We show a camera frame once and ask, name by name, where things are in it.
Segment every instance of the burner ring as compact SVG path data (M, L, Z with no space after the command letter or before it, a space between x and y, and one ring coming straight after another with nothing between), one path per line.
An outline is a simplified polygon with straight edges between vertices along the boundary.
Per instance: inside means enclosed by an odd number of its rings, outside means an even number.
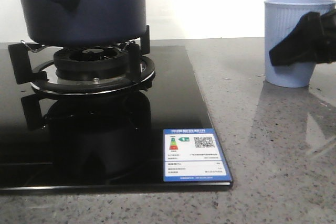
M141 56L141 83L149 83L155 76L154 62L146 57ZM33 72L47 72L48 80L35 80L31 82L32 88L37 92L47 93L51 95L86 95L86 94L104 94L118 92L121 90L136 88L141 83L134 83L126 77L125 74L103 79L99 82L90 81L71 81L64 80L55 74L55 65L53 61L46 62L33 70Z

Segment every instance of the light blue cup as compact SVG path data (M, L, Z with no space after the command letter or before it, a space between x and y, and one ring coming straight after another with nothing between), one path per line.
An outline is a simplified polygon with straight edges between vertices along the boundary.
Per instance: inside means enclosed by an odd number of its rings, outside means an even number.
M308 12L327 13L335 9L334 0L267 0L265 1L265 78L288 88L305 87L314 72L314 62L272 66L269 51L281 42Z

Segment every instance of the qr code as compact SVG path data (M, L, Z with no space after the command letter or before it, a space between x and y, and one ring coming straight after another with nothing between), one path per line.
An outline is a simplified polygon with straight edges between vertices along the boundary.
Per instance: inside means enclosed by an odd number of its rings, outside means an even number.
M209 148L209 147L215 147L214 140L212 137L194 137L195 146L196 148Z

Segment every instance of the gas stove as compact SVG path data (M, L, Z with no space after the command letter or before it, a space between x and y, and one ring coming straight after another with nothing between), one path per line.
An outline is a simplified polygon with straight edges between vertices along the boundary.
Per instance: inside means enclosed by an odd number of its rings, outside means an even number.
M1 51L2 193L232 187L184 47L152 47L148 54L149 40L142 40L135 63L126 59L125 72L113 69L112 76L81 71L67 79L54 67L55 55L92 63L129 57L130 45L136 43L33 53L34 44L20 43Z

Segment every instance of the gray countertop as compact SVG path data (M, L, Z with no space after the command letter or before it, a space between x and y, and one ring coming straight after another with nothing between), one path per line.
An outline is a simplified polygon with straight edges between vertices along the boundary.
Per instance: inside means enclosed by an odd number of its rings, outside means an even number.
M167 45L188 51L232 190L0 196L0 223L336 223L336 64L289 89L264 81L263 38Z

